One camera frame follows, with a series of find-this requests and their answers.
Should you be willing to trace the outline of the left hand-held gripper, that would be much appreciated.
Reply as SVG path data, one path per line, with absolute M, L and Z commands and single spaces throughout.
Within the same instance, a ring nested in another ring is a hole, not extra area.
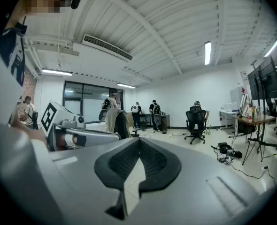
M 50 151 L 93 147 L 121 140 L 119 134 L 85 129 L 81 115 L 53 100 L 48 103 L 40 124 Z

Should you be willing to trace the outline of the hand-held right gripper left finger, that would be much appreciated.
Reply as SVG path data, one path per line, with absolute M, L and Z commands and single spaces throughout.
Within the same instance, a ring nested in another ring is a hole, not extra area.
M 52 152 L 54 164 L 64 180 L 77 194 L 77 210 L 81 211 L 81 223 L 88 225 L 124 225 L 137 208 L 140 183 L 140 159 L 134 158 L 122 189 L 104 185 L 103 179 L 95 172 L 95 166 L 107 168 L 112 152 L 128 148 L 135 142 L 127 138 L 77 150 Z

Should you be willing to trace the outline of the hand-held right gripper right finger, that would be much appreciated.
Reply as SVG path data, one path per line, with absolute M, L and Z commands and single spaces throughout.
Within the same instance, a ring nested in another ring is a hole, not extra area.
M 143 193 L 123 225 L 249 225 L 273 196 L 199 151 L 155 141 L 181 161 L 164 190 Z

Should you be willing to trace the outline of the person's left forearm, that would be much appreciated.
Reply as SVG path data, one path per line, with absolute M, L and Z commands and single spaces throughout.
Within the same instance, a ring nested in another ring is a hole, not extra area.
M 24 131 L 29 138 L 40 140 L 46 145 L 46 136 L 42 130 L 28 128 L 20 120 L 14 121 L 12 126 Z

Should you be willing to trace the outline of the large black monitor screens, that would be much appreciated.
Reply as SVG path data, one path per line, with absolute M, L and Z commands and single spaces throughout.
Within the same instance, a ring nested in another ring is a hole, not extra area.
M 252 100 L 257 100 L 263 115 L 266 114 L 266 100 L 277 98 L 277 69 L 271 56 L 267 57 L 247 76 Z

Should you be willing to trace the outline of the beige jacket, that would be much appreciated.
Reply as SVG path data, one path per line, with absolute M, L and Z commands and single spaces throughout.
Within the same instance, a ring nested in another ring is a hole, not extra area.
M 109 109 L 105 116 L 105 130 L 107 132 L 115 132 L 115 120 L 117 115 L 124 110 L 120 108 Z

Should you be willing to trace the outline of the dark glass partition window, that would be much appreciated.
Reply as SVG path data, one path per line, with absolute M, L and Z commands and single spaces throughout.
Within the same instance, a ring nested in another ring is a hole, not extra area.
M 110 95 L 115 96 L 117 106 L 123 109 L 122 90 L 66 81 L 62 104 L 74 114 L 82 115 L 86 124 L 97 123 L 101 106 Z

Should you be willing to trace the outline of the pile of black equipment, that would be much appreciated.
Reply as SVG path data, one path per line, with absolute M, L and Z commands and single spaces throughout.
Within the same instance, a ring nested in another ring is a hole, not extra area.
M 217 156 L 217 161 L 219 161 L 220 163 L 226 164 L 226 165 L 229 165 L 232 162 L 232 160 L 235 158 L 238 158 L 238 159 L 242 158 L 242 153 L 240 151 L 235 151 L 235 149 L 232 146 L 227 151 L 226 154 L 221 154 L 219 152 L 218 145 L 216 147 L 211 146 L 211 148 L 213 149 L 213 151 L 215 152 L 215 154 Z

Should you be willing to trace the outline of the black bag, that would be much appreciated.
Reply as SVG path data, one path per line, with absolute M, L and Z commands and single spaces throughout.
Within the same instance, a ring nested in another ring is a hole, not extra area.
M 226 142 L 220 142 L 218 143 L 219 152 L 221 154 L 226 154 L 227 151 L 231 148 Z

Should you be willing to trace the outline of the grey-backed office chair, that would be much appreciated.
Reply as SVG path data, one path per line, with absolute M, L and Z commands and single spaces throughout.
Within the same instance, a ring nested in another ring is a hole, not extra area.
M 154 131 L 162 131 L 162 118 L 160 114 L 153 115 L 153 127 Z

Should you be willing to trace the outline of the black mesh office chair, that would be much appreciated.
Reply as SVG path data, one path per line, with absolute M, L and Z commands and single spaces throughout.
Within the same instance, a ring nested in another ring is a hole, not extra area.
M 205 144 L 203 132 L 206 130 L 206 112 L 202 111 L 200 107 L 192 106 L 190 110 L 186 112 L 186 116 L 187 130 L 190 132 L 190 135 L 185 136 L 184 139 L 191 138 L 190 145 L 192 145 L 193 141 L 196 139 L 203 141 Z

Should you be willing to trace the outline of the black desk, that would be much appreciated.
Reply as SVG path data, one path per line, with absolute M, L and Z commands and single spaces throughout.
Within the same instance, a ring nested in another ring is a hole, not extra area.
M 140 123 L 142 126 L 145 127 L 152 127 L 152 119 L 151 119 L 151 114 L 141 114 L 140 115 Z M 170 129 L 170 117 L 169 115 L 162 115 L 161 116 L 161 127 L 162 129 Z

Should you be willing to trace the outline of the white desk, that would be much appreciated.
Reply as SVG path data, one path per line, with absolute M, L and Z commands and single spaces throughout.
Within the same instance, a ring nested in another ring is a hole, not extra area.
M 235 115 L 237 115 L 236 112 L 220 110 L 219 117 L 221 121 L 221 129 L 235 128 Z

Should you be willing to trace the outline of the wooden table with black legs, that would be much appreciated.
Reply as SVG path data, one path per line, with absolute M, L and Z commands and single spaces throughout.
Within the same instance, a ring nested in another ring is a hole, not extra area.
M 236 119 L 236 125 L 232 143 L 238 136 L 244 136 L 248 144 L 242 165 L 245 164 L 255 145 L 258 145 L 257 153 L 261 155 L 261 162 L 263 161 L 266 147 L 273 147 L 277 150 L 277 144 L 265 141 L 266 123 L 274 121 L 276 117 L 263 114 L 256 115 L 254 119 L 240 117 L 239 115 L 233 115 L 233 117 Z

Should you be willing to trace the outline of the white air conditioner vent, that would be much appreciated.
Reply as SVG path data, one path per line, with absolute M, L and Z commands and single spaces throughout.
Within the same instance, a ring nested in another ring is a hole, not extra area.
M 96 48 L 98 50 L 104 51 L 108 54 L 111 54 L 113 56 L 116 56 L 126 62 L 130 62 L 133 59 L 133 56 L 131 56 L 129 53 L 125 52 L 124 50 L 102 40 L 99 38 L 96 38 L 94 36 L 84 34 L 84 37 L 82 39 L 82 44 Z

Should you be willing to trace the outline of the white cabinet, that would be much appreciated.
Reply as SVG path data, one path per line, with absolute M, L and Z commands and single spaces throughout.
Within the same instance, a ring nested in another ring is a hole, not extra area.
M 246 86 L 238 86 L 230 90 L 231 103 L 233 104 L 233 108 L 235 108 L 235 110 L 239 109 L 243 94 L 247 94 Z

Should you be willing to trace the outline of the person's black shirt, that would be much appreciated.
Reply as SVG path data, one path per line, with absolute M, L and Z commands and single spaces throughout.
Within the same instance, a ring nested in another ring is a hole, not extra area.
M 18 22 L 13 28 L 13 30 L 16 32 L 17 35 L 23 37 L 27 31 L 27 26 Z

